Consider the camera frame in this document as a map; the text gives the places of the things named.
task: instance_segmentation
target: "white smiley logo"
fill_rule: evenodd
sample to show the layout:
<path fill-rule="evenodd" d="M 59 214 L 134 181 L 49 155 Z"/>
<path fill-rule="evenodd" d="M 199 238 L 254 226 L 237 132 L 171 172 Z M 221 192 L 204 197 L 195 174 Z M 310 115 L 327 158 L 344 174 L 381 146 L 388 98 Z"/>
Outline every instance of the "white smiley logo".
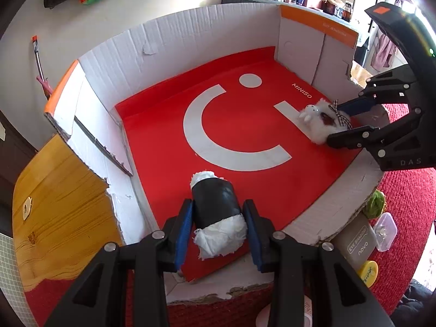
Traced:
<path fill-rule="evenodd" d="M 248 88 L 255 88 L 262 84 L 262 79 L 254 74 L 244 74 L 239 78 L 239 83 Z M 280 145 L 268 150 L 245 153 L 222 147 L 208 137 L 201 120 L 203 111 L 215 97 L 225 92 L 220 85 L 212 86 L 198 95 L 185 112 L 183 130 L 189 146 L 197 155 L 211 164 L 241 172 L 261 171 L 289 161 L 292 158 L 291 155 Z M 286 101 L 274 107 L 305 133 L 297 121 L 299 112 L 294 107 Z"/>

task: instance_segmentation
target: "blue gripper pad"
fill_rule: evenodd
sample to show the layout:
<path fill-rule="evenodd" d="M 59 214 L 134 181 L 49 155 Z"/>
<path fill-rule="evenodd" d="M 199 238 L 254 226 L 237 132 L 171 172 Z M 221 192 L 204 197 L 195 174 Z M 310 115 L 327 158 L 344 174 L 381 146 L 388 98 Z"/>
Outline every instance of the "blue gripper pad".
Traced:
<path fill-rule="evenodd" d="M 248 243 L 250 246 L 251 257 L 253 263 L 257 266 L 257 270 L 261 271 L 262 268 L 262 249 L 259 237 L 257 235 L 256 227 L 254 226 L 253 218 L 250 211 L 244 211 L 245 220 L 248 226 Z"/>
<path fill-rule="evenodd" d="M 188 248 L 188 242 L 190 232 L 192 228 L 192 207 L 193 202 L 189 203 L 189 207 L 186 210 L 185 217 L 180 227 L 179 237 L 176 240 L 176 253 L 174 257 L 174 265 L 179 270 L 182 264 L 185 262 L 186 251 Z"/>
<path fill-rule="evenodd" d="M 345 112 L 349 116 L 355 116 L 370 111 L 375 105 L 375 99 L 362 97 L 338 105 L 337 110 Z"/>

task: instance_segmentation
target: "wrapped cylindrical object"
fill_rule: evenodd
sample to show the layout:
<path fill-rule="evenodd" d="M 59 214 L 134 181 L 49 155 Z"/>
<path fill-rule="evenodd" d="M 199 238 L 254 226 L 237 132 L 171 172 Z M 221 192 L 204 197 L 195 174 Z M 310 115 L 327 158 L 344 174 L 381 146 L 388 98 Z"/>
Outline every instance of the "wrapped cylindrical object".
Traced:
<path fill-rule="evenodd" d="M 247 225 L 232 184 L 204 171 L 194 175 L 191 186 L 199 258 L 235 252 L 244 243 Z"/>

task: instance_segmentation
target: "green yarn ball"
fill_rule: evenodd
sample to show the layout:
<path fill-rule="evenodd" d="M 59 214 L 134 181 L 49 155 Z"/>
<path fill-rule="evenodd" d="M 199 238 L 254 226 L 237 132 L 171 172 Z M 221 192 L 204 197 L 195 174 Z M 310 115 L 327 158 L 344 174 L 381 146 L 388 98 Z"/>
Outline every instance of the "green yarn ball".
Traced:
<path fill-rule="evenodd" d="M 384 212 L 386 197 L 384 193 L 376 189 L 372 193 L 362 212 L 368 219 L 376 219 Z"/>

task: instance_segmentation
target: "plastic container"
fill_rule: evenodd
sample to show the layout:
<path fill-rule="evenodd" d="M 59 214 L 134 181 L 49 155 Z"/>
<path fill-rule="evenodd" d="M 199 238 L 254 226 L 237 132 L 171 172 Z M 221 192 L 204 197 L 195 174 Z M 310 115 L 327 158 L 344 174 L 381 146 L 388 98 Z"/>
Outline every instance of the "plastic container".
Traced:
<path fill-rule="evenodd" d="M 267 327 L 270 310 L 271 304 L 267 305 L 259 312 L 256 318 L 256 327 Z M 304 327 L 312 327 L 312 300 L 306 295 L 304 295 Z"/>
<path fill-rule="evenodd" d="M 380 252 L 389 250 L 397 236 L 398 229 L 390 213 L 383 213 L 373 227 L 376 233 L 376 247 Z"/>

